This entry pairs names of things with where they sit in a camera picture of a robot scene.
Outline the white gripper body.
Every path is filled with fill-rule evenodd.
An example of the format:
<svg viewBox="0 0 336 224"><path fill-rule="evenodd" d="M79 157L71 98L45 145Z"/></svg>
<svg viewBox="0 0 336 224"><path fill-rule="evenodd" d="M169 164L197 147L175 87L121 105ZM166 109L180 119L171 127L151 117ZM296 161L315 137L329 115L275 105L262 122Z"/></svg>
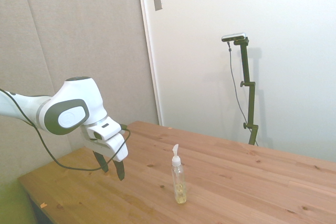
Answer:
<svg viewBox="0 0 336 224"><path fill-rule="evenodd" d="M108 140L99 140L94 137L90 137L84 127L81 127L81 131L85 139L85 147L91 149L92 151L112 158L117 162L121 162L127 157L128 149L125 139L120 133L117 133Z"/></svg>

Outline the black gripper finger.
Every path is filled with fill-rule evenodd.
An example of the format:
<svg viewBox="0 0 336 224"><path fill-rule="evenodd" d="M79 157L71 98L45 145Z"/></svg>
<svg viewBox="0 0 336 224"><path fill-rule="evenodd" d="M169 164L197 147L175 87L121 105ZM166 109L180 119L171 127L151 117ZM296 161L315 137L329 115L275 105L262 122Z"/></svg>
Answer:
<svg viewBox="0 0 336 224"><path fill-rule="evenodd" d="M93 152L93 154L100 166L100 169L103 170L105 173L107 173L109 171L109 168L104 156L97 152Z"/></svg>
<svg viewBox="0 0 336 224"><path fill-rule="evenodd" d="M113 160L113 163L115 165L116 171L117 171L117 175L120 181L124 180L125 178L125 170L124 170L124 163L123 161L115 161Z"/></svg>

